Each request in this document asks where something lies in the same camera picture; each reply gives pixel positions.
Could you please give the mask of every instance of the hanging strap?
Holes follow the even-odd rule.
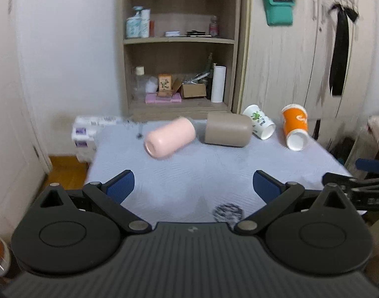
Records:
[[[347,72],[350,39],[348,18],[354,23],[358,18],[358,14],[351,8],[343,8],[341,4],[334,4],[328,13],[335,9],[337,9],[337,29],[332,64],[330,66],[329,87],[333,96],[342,96]]]

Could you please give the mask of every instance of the shelf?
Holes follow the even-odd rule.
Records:
[[[135,45],[138,43],[153,43],[153,42],[212,42],[212,43],[227,43],[233,45],[235,40],[209,37],[155,37],[155,38],[130,38],[124,39],[124,45]]]
[[[129,112],[132,115],[162,114],[167,112],[227,111],[225,103],[212,103],[206,98],[190,98],[181,103],[146,104],[144,100],[132,101]]]

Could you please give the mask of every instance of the pink cylinder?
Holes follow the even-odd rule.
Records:
[[[171,123],[149,132],[144,141],[146,151],[154,158],[164,158],[192,142],[196,132],[191,121],[179,117]]]

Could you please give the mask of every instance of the white paper cup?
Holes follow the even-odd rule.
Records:
[[[300,151],[308,143],[308,133],[303,129],[295,129],[286,136],[286,144],[290,150]]]
[[[249,105],[242,114],[252,119],[253,133],[261,140],[268,139],[274,133],[275,123],[257,105]]]

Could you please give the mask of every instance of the orange paper cup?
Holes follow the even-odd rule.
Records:
[[[289,149],[299,151],[308,143],[308,114],[299,104],[290,104],[282,109],[284,117],[283,130]]]

